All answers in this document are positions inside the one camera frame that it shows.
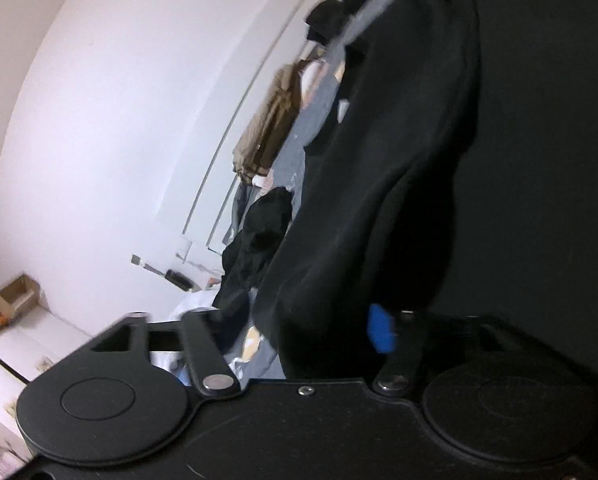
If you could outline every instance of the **small black object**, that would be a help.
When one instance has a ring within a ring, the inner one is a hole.
[[[170,269],[166,272],[165,278],[170,283],[174,283],[178,288],[185,290],[186,292],[194,287],[192,280],[177,270]]]

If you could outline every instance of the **screw head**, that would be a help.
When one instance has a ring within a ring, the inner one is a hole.
[[[414,310],[402,310],[400,313],[400,319],[405,323],[411,322],[413,319],[415,319],[415,311]]]
[[[234,384],[234,379],[229,375],[213,374],[204,378],[204,386],[208,390],[227,390]]]
[[[387,394],[402,392],[410,386],[410,381],[402,375],[395,375],[390,378],[380,379],[377,386]]]
[[[311,397],[316,392],[317,391],[312,386],[302,386],[301,388],[298,389],[299,395],[301,395],[303,397]]]

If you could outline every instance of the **black garment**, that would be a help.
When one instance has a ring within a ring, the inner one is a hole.
[[[343,31],[350,16],[356,14],[367,0],[324,0],[305,19],[309,41],[327,45]]]
[[[220,313],[208,321],[222,353],[231,348],[247,322],[248,292],[261,283],[291,219],[292,194],[285,187],[276,187],[250,206],[243,229],[223,251],[225,274],[212,302]]]
[[[426,305],[501,317],[598,375],[598,0],[475,1],[479,121]]]
[[[376,371],[367,311],[388,238],[420,179],[456,159],[474,96],[472,0],[395,0],[367,41],[349,110],[253,309],[291,378]]]
[[[239,187],[234,195],[234,201],[232,202],[232,222],[228,231],[223,236],[223,243],[229,245],[231,240],[237,235],[241,227],[241,221],[243,215],[248,207],[250,201],[250,195],[252,194],[254,187],[252,184],[246,184],[242,180],[239,180]]]
[[[598,380],[598,0],[472,0],[478,73],[473,29],[448,34],[471,20],[466,1],[397,0],[379,20],[255,304],[288,377],[366,373],[375,299],[493,314]],[[471,73],[473,125],[458,100]],[[598,463],[598,439],[586,454]]]
[[[344,72],[341,84],[336,90],[336,96],[326,120],[324,121],[319,133],[312,139],[312,141],[304,147],[305,152],[305,169],[303,171],[303,187],[302,194],[307,193],[310,184],[316,180],[319,166],[323,160],[323,156],[328,151],[330,142],[332,141],[334,131],[338,127],[338,102],[341,99],[352,98],[352,90],[354,84],[359,77],[359,72],[365,60],[365,53],[367,51],[366,36],[362,36],[355,40],[352,44],[346,46],[346,70]]]

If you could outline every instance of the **round cover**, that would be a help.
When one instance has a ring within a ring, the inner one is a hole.
[[[445,440],[474,456],[541,463],[570,452],[594,423],[591,389],[551,359],[490,352],[437,376],[422,407]]]
[[[70,465],[114,465],[159,447],[188,411],[185,386],[130,352],[82,352],[30,383],[19,428],[42,455]]]

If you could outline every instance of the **cardboard box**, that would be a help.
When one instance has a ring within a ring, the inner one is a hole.
[[[39,284],[26,274],[22,274],[0,290],[0,314],[8,320],[32,310],[39,303]]]

